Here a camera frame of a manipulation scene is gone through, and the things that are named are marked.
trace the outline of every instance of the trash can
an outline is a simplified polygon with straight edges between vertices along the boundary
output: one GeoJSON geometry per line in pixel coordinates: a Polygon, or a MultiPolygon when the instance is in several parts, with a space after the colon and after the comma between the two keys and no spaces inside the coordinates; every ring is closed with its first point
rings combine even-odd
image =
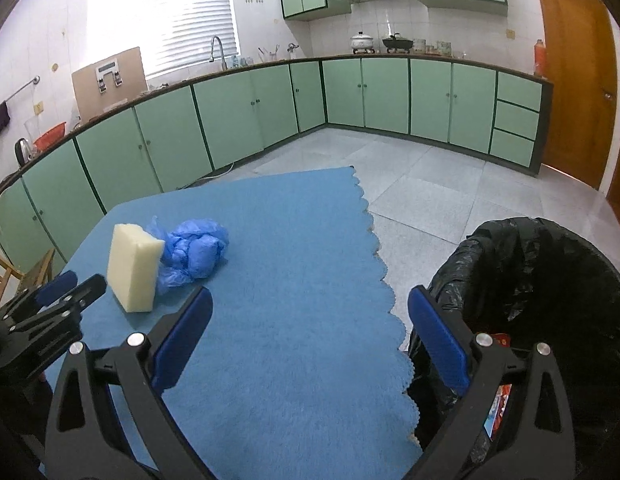
{"type": "MultiPolygon", "coordinates": [[[[475,333],[508,334],[513,348],[548,343],[570,403],[578,478],[617,478],[600,476],[600,468],[620,460],[620,275],[597,248],[545,219],[489,221],[456,248],[428,290],[444,310],[460,310],[475,333]]],[[[426,447],[458,396],[414,330],[408,355],[415,368],[408,394],[420,408],[415,433],[426,447]]]]}

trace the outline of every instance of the red basket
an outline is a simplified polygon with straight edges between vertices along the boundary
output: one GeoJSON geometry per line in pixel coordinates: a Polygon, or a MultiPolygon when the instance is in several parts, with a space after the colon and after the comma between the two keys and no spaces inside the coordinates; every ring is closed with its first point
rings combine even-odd
{"type": "Polygon", "coordinates": [[[34,145],[40,152],[45,152],[50,146],[63,139],[65,134],[66,123],[58,124],[35,140],[34,145]]]}

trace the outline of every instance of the white pot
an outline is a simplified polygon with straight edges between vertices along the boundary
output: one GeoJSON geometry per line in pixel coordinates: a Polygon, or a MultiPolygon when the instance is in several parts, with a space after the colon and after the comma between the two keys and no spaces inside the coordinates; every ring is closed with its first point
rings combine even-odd
{"type": "Polygon", "coordinates": [[[356,34],[355,36],[350,38],[350,48],[352,50],[372,48],[373,41],[374,40],[372,39],[372,36],[360,32],[359,34],[356,34]]]}

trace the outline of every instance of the blue cloth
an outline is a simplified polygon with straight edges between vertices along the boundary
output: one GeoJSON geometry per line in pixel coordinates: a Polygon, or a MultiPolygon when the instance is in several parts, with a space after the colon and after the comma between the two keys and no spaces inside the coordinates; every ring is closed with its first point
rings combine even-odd
{"type": "Polygon", "coordinates": [[[228,231],[213,220],[186,220],[170,233],[152,217],[146,231],[164,240],[156,290],[165,294],[174,286],[207,278],[229,244],[228,231]]]}
{"type": "MultiPolygon", "coordinates": [[[[70,259],[79,280],[105,272],[114,224],[169,229],[214,218],[232,234],[202,282],[212,320],[163,399],[220,480],[400,480],[421,455],[409,437],[418,410],[404,391],[404,324],[389,314],[372,215],[352,168],[205,184],[117,206],[70,259]]],[[[175,312],[193,289],[172,289],[149,313],[127,314],[112,291],[84,311],[84,342],[119,345],[175,312]]],[[[55,383],[60,361],[49,368],[55,383]]],[[[152,462],[122,393],[130,444],[152,462]]]]}

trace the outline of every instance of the bottle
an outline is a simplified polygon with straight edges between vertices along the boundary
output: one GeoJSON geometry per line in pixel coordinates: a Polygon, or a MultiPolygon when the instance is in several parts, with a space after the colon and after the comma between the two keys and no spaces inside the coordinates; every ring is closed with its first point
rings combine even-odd
{"type": "Polygon", "coordinates": [[[535,75],[546,77],[546,46],[543,40],[536,40],[535,44],[535,75]]]}

